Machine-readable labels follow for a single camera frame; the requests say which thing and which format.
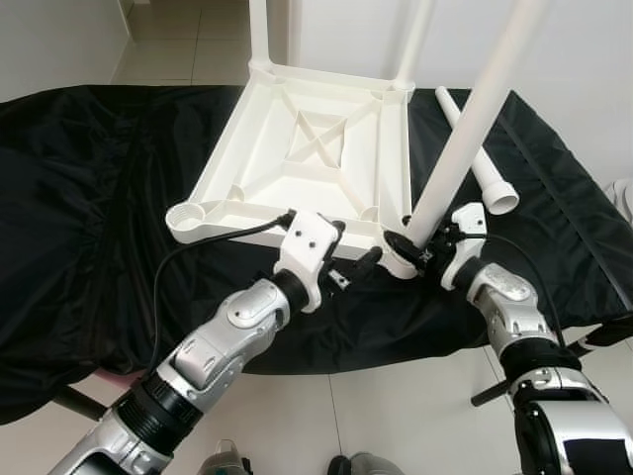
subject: plastic pipe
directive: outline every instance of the plastic pipe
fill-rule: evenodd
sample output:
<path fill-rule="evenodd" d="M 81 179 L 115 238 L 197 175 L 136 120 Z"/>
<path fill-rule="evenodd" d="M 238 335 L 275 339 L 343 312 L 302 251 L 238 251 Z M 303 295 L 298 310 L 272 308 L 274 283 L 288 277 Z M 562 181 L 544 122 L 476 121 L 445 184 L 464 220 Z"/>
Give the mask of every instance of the plastic pipe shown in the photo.
<path fill-rule="evenodd" d="M 415 89 L 413 76 L 415 75 L 415 67 L 419 58 L 424 36 L 428 30 L 428 23 L 433 12 L 433 0 L 419 0 L 415 17 L 408 32 L 407 43 L 400 61 L 398 74 L 394 79 L 394 89 L 412 92 Z"/>
<path fill-rule="evenodd" d="M 269 71 L 273 63 L 268 52 L 268 15 L 266 0 L 249 0 L 250 50 L 248 65 L 255 69 Z"/>
<path fill-rule="evenodd" d="M 509 21 L 405 229 L 407 238 L 418 247 L 425 246 L 431 238 L 464 181 L 477 150 L 507 97 L 512 72 L 531 44 L 549 3 L 549 0 L 515 2 Z"/>
<path fill-rule="evenodd" d="M 444 86 L 440 86 L 435 89 L 435 97 L 437 97 L 448 123 L 452 128 L 455 128 L 460 111 L 450 93 Z M 480 147 L 475 155 L 472 170 L 482 189 L 482 200 L 491 214 L 504 215 L 516 208 L 518 205 L 516 190 L 511 183 L 503 180 L 483 147 Z"/>

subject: black cloth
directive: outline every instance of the black cloth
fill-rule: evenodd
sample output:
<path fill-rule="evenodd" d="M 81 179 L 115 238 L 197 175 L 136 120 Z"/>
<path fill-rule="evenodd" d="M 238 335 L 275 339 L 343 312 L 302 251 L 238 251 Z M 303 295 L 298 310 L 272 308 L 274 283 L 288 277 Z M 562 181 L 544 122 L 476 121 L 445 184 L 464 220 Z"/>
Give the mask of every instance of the black cloth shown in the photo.
<path fill-rule="evenodd" d="M 0 423 L 97 367 L 126 374 L 148 362 L 153 274 L 179 245 L 165 212 L 191 193 L 239 93 L 79 86 L 0 105 Z M 453 94 L 463 105 L 468 92 Z M 408 113 L 415 201 L 450 127 L 430 90 L 415 92 Z M 563 326 L 633 310 L 633 232 L 556 133 L 512 93 L 486 148 L 521 196 L 514 212 L 490 217 L 490 229 L 534 257 Z M 480 196 L 469 176 L 454 205 Z M 160 290 L 162 353 L 276 256 L 236 242 L 185 252 Z M 487 244 L 484 258 L 537 283 L 512 248 Z M 247 369 L 347 371 L 486 342 L 483 319 L 461 298 L 377 267 L 293 319 Z"/>

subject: floor tile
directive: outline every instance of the floor tile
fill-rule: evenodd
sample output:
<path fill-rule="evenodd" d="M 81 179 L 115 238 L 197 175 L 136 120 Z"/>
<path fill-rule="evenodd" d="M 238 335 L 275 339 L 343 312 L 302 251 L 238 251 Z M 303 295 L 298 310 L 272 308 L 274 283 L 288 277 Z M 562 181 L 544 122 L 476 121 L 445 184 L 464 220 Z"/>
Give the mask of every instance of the floor tile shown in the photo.
<path fill-rule="evenodd" d="M 120 79 L 113 84 L 129 86 L 189 86 L 189 79 Z"/>
<path fill-rule="evenodd" d="M 96 376 L 73 387 L 105 405 L 112 404 L 123 392 Z M 95 424 L 62 406 L 48 403 L 30 416 L 1 426 L 2 473 L 48 473 Z M 28 453 L 25 447 L 32 449 L 31 456 L 25 455 Z"/>
<path fill-rule="evenodd" d="M 248 3 L 207 2 L 202 9 L 198 38 L 200 40 L 249 41 Z"/>
<path fill-rule="evenodd" d="M 255 473 L 323 475 L 338 454 L 327 376 L 242 375 L 176 450 L 166 475 L 195 474 L 232 439 Z"/>
<path fill-rule="evenodd" d="M 633 352 L 625 341 L 581 358 L 583 372 L 633 433 Z"/>
<path fill-rule="evenodd" d="M 599 327 L 600 325 L 589 325 L 588 327 L 569 327 L 564 329 L 565 344 L 571 344 Z"/>
<path fill-rule="evenodd" d="M 495 373 L 497 380 L 502 381 L 503 379 L 505 379 L 505 375 L 503 374 L 503 368 L 501 368 L 501 365 L 498 362 L 497 355 L 495 354 L 495 351 L 493 350 L 493 348 L 489 344 L 487 344 L 486 346 L 484 346 L 484 351 L 486 352 L 488 361 L 493 367 L 493 372 Z"/>
<path fill-rule="evenodd" d="M 128 16 L 132 37 L 138 40 L 194 40 L 201 7 L 188 3 L 135 5 Z"/>
<path fill-rule="evenodd" d="M 343 452 L 370 451 L 410 474 L 516 473 L 506 403 L 469 403 L 496 381 L 481 348 L 332 375 Z"/>
<path fill-rule="evenodd" d="M 117 82 L 129 79 L 190 79 L 196 40 L 147 40 L 126 51 Z"/>
<path fill-rule="evenodd" d="M 250 46 L 237 40 L 198 40 L 193 83 L 244 85 Z"/>
<path fill-rule="evenodd" d="M 150 0 L 150 3 L 151 5 L 157 5 L 159 7 L 162 7 L 164 5 L 167 5 L 167 6 L 187 5 L 187 6 L 192 6 L 192 7 L 203 7 L 209 4 L 209 2 L 216 2 L 216 1 L 225 1 L 225 0 Z"/>

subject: black cable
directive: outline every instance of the black cable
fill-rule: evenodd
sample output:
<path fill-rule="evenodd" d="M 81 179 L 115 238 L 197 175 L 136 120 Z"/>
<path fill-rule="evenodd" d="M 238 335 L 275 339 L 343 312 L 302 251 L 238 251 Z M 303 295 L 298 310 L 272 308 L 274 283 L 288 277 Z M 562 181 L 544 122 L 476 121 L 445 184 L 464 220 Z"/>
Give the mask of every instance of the black cable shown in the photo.
<path fill-rule="evenodd" d="M 274 228 L 277 225 L 283 223 L 283 220 L 288 215 L 280 216 L 276 220 L 273 220 L 265 225 L 257 226 L 255 228 L 249 228 L 247 230 L 233 231 L 231 233 L 225 233 L 223 235 L 206 237 L 204 239 L 198 240 L 196 242 L 192 242 L 190 244 L 185 244 L 181 247 L 178 247 L 175 250 L 172 250 L 169 254 L 165 256 L 160 262 L 158 266 L 158 270 L 156 270 L 156 274 L 154 275 L 154 288 L 153 288 L 153 313 L 154 313 L 154 347 L 151 352 L 151 359 L 149 360 L 149 364 L 147 365 L 147 369 L 145 370 L 145 374 L 149 374 L 152 371 L 158 362 L 159 348 L 160 348 L 160 333 L 161 333 L 161 319 L 160 319 L 160 306 L 158 302 L 158 287 L 160 285 L 160 278 L 162 277 L 165 268 L 167 265 L 172 262 L 173 258 L 180 255 L 182 252 L 186 250 L 191 250 L 196 247 L 200 247 L 205 244 L 209 244 L 211 242 L 218 242 L 220 240 L 229 240 L 235 238 L 243 238 L 244 236 L 256 235 L 257 233 L 263 233 L 264 231 L 268 231 L 271 228 Z"/>
<path fill-rule="evenodd" d="M 523 247 L 518 245 L 513 240 L 508 239 L 507 237 L 503 237 L 503 236 L 499 236 L 499 235 L 492 235 L 490 233 L 485 234 L 485 235 L 465 235 L 465 237 L 466 238 L 479 238 L 479 239 L 493 239 L 493 240 L 498 240 L 498 241 L 501 241 L 501 242 L 505 242 L 506 244 L 514 247 L 514 249 L 516 249 L 525 258 L 525 260 L 527 261 L 527 263 L 531 267 L 532 272 L 534 272 L 534 274 L 536 275 L 536 279 L 538 280 L 538 283 L 541 286 L 541 288 L 543 289 L 543 293 L 545 294 L 545 300 L 547 302 L 547 306 L 549 307 L 550 312 L 552 313 L 552 320 L 553 320 L 553 323 L 554 323 L 554 334 L 556 335 L 556 339 L 558 340 L 558 344 L 560 344 L 561 347 L 565 348 L 566 345 L 565 345 L 565 338 L 563 337 L 563 329 L 561 327 L 561 321 L 560 321 L 560 319 L 558 317 L 558 312 L 556 310 L 556 305 L 554 304 L 554 299 L 552 298 L 552 294 L 550 293 L 550 291 L 548 290 L 547 286 L 545 285 L 545 280 L 543 279 L 543 276 L 539 272 L 538 266 L 536 265 L 536 262 L 534 262 L 534 260 L 523 249 Z"/>

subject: robotic arm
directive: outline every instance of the robotic arm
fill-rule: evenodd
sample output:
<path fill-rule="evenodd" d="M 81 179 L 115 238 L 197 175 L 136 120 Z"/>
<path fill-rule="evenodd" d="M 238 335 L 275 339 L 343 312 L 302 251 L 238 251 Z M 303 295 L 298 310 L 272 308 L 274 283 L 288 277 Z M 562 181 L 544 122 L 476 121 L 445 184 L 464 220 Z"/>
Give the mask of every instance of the robotic arm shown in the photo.
<path fill-rule="evenodd" d="M 349 279 L 328 269 L 343 224 L 313 213 L 294 217 L 270 279 L 229 296 L 215 316 L 118 400 L 49 475 L 156 475 L 173 450 L 254 356 L 299 311 L 320 305 L 319 278 L 334 288 Z M 386 232 L 387 244 L 418 271 L 456 289 L 480 310 L 508 381 L 525 475 L 633 475 L 633 439 L 562 347 L 538 311 L 529 282 L 480 259 L 484 209 L 456 211 L 425 250 Z M 359 267 L 375 264 L 373 248 Z"/>
<path fill-rule="evenodd" d="M 516 442 L 525 475 L 633 474 L 633 439 L 608 401 L 561 347 L 537 308 L 529 282 L 480 259 L 484 208 L 471 203 L 440 227 L 424 252 L 400 235 L 388 244 L 421 272 L 457 289 L 482 313 L 512 384 Z"/>
<path fill-rule="evenodd" d="M 314 213 L 297 213 L 274 275 L 226 298 L 214 317 L 137 381 L 49 475 L 161 473 L 244 365 L 270 346 L 293 315 L 318 308 L 318 279 L 328 270 L 324 265 L 343 228 Z M 380 258 L 376 249 L 367 255 Z"/>

